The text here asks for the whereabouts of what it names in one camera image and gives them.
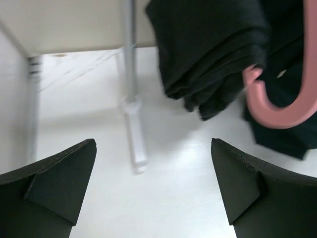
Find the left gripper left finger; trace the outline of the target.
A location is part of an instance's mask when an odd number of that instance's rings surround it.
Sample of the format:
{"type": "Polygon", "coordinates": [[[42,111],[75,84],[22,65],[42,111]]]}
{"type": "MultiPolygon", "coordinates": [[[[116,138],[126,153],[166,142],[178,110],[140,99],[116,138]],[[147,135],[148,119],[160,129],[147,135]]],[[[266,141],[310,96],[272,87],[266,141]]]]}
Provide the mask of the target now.
{"type": "Polygon", "coordinates": [[[2,238],[67,238],[97,154],[94,139],[0,176],[2,238]]]}

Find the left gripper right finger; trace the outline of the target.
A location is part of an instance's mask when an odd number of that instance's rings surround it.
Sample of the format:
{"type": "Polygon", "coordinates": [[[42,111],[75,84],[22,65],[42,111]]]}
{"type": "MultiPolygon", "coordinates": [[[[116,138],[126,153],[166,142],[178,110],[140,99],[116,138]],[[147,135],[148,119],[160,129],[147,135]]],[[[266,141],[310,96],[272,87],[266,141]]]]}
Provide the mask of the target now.
{"type": "Polygon", "coordinates": [[[317,179],[212,139],[211,156],[228,222],[238,238],[315,238],[317,179]]]}

